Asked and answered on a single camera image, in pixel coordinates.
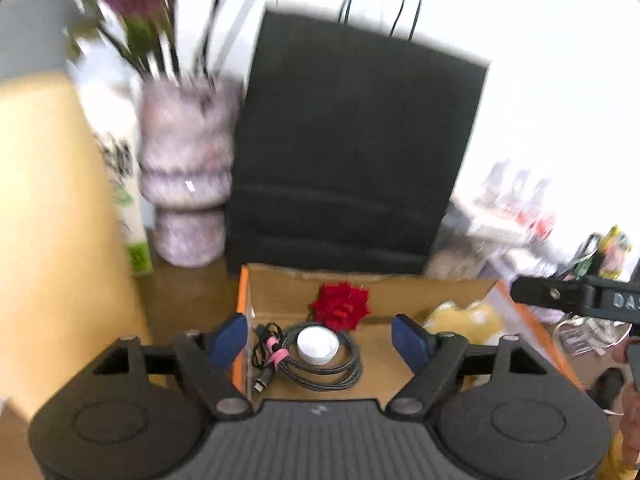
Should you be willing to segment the red fabric flower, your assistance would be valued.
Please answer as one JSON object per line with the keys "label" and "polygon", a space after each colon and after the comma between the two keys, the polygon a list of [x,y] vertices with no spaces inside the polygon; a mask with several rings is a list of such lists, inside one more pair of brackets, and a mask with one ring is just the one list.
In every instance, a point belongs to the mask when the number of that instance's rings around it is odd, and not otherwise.
{"label": "red fabric flower", "polygon": [[310,305],[311,319],[334,333],[352,332],[370,314],[370,292],[349,282],[323,284]]}

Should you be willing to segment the black paper bag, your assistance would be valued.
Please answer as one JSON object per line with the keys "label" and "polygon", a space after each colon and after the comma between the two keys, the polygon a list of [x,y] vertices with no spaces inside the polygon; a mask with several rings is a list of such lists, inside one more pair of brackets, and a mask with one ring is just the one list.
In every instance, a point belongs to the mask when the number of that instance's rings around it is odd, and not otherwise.
{"label": "black paper bag", "polygon": [[235,130],[227,266],[421,274],[474,124],[485,64],[269,10]]}

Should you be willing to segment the snack bag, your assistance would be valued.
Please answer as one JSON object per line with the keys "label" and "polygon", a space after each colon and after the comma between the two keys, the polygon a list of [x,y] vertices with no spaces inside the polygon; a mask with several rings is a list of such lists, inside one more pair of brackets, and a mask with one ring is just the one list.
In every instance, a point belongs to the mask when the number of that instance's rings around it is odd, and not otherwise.
{"label": "snack bag", "polygon": [[619,226],[612,226],[605,235],[596,234],[591,238],[596,244],[575,264],[574,274],[578,278],[593,275],[606,280],[617,280],[622,274],[626,255],[631,251],[627,235]]}

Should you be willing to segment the white round lid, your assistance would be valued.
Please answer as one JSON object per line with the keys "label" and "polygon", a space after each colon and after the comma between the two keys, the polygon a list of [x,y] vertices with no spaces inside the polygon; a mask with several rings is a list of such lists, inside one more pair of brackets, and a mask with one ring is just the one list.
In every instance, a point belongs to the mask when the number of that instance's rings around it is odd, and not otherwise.
{"label": "white round lid", "polygon": [[307,326],[296,337],[298,355],[308,364],[328,365],[340,350],[337,334],[324,326]]}

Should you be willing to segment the milk carton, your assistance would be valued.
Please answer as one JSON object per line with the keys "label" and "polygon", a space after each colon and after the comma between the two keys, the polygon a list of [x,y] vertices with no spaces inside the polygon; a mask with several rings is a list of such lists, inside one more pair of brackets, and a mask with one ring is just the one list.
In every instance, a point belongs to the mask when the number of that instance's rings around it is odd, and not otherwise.
{"label": "milk carton", "polygon": [[153,272],[153,263],[139,190],[140,130],[131,76],[113,49],[92,46],[79,62],[75,82],[105,166],[131,273],[142,276]]}

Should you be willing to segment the pink textured vase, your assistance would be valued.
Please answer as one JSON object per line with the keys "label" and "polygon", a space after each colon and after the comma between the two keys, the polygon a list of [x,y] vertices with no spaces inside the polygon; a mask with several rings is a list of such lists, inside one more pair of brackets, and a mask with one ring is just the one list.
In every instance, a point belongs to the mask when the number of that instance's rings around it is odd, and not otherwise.
{"label": "pink textured vase", "polygon": [[140,192],[154,209],[154,248],[173,266],[207,266],[224,253],[243,96],[234,77],[142,84]]}

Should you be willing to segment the red cardboard box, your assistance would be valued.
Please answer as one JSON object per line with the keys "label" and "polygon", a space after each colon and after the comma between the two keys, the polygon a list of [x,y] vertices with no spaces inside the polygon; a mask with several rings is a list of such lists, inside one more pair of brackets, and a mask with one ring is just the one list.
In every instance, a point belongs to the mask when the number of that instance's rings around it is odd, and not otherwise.
{"label": "red cardboard box", "polygon": [[360,322],[354,339],[361,351],[363,374],[355,387],[337,392],[312,392],[276,376],[263,394],[252,388],[254,368],[250,347],[231,367],[232,384],[254,404],[265,399],[375,398],[386,404],[411,378],[410,370],[396,354],[390,336],[390,320],[405,313],[422,323],[440,304],[452,300],[465,307],[484,300],[501,315],[506,333],[520,335],[552,363],[570,382],[580,387],[567,358],[555,349],[551,337],[522,304],[511,299],[508,285],[495,280],[428,280],[413,275],[367,275],[306,272],[251,263],[241,271],[236,310],[246,315],[248,324],[276,322],[281,327],[303,321],[319,287],[349,282],[370,292],[370,315]]}

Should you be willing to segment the yellow plush toy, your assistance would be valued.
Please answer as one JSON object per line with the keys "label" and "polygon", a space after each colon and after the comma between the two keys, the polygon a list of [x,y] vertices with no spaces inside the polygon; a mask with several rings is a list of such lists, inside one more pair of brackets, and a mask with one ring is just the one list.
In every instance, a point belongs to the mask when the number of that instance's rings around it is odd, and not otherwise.
{"label": "yellow plush toy", "polygon": [[506,333],[502,317],[484,301],[474,301],[466,307],[443,302],[426,318],[423,328],[431,334],[450,332],[465,337],[470,344],[493,346]]}

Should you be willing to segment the yellow thermos jug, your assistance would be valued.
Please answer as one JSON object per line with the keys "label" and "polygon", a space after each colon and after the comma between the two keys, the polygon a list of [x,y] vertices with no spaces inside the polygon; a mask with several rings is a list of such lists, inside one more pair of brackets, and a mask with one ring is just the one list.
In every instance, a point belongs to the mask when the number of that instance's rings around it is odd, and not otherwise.
{"label": "yellow thermos jug", "polygon": [[66,70],[73,0],[1,0],[1,395],[32,417],[101,350],[149,330]]}

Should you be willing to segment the dried pink flowers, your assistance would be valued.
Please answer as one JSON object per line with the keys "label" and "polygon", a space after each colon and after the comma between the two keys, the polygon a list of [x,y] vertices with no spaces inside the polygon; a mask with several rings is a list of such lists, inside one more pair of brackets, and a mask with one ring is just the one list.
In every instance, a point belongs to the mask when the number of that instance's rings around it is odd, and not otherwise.
{"label": "dried pink flowers", "polygon": [[211,61],[215,26],[226,3],[212,0],[191,66],[183,68],[176,38],[178,0],[75,0],[81,22],[66,32],[68,59],[77,63],[82,57],[79,40],[100,40],[143,80],[174,78],[180,84],[241,88],[242,78],[225,70],[224,64],[255,1],[243,2]]}

